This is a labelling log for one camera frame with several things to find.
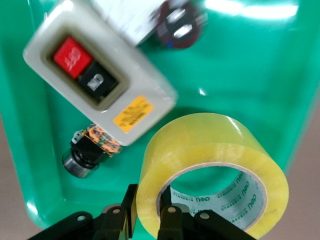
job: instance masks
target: transparent adhesive tape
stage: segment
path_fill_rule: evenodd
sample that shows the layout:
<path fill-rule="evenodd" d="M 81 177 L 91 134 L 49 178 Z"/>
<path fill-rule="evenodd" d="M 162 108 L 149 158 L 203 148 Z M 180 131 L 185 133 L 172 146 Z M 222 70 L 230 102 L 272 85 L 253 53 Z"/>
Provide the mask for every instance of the transparent adhesive tape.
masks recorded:
<path fill-rule="evenodd" d="M 163 192 L 179 176 L 208 167 L 239 172 L 226 188 L 211 195 L 191 196 L 171 187 L 173 204 L 187 206 L 191 214 L 213 210 L 256 239 L 280 220 L 289 188 L 279 166 L 240 122 L 220 114 L 195 113 L 162 127 L 145 151 L 136 206 L 142 225 L 154 238 L 160 228 Z"/>

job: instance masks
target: dark red round object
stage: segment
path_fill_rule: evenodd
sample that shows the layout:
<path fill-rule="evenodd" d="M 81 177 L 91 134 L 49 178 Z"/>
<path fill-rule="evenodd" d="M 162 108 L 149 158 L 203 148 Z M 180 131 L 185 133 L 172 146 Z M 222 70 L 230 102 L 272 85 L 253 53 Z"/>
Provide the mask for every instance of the dark red round object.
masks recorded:
<path fill-rule="evenodd" d="M 199 38 L 201 16 L 190 2 L 170 8 L 170 1 L 165 1 L 160 7 L 156 34 L 168 48 L 188 48 Z"/>

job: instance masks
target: push button component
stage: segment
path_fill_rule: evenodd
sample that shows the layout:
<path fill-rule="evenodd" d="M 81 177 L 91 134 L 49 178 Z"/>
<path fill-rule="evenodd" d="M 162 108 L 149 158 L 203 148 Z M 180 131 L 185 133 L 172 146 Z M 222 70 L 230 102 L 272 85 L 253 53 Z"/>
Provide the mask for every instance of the push button component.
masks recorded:
<path fill-rule="evenodd" d="M 68 75 L 76 79 L 93 61 L 93 57 L 69 36 L 54 54 L 53 60 Z"/>
<path fill-rule="evenodd" d="M 97 62 L 91 64 L 78 83 L 95 100 L 106 97 L 118 85 L 118 81 Z"/>

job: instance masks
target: red button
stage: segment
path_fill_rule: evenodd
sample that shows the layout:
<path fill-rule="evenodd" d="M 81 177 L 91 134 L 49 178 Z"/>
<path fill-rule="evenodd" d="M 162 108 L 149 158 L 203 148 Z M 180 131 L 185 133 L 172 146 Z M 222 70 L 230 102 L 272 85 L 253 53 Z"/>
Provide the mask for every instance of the red button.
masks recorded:
<path fill-rule="evenodd" d="M 53 60 L 73 79 L 76 79 L 92 62 L 93 58 L 69 36 L 54 54 Z"/>

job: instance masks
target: black button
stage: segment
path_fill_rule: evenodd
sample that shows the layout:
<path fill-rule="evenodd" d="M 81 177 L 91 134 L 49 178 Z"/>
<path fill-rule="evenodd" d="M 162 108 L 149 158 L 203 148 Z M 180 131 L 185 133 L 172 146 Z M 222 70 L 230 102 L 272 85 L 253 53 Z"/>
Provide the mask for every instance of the black button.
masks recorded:
<path fill-rule="evenodd" d="M 78 83 L 97 101 L 105 98 L 118 85 L 118 81 L 97 62 L 80 76 Z"/>

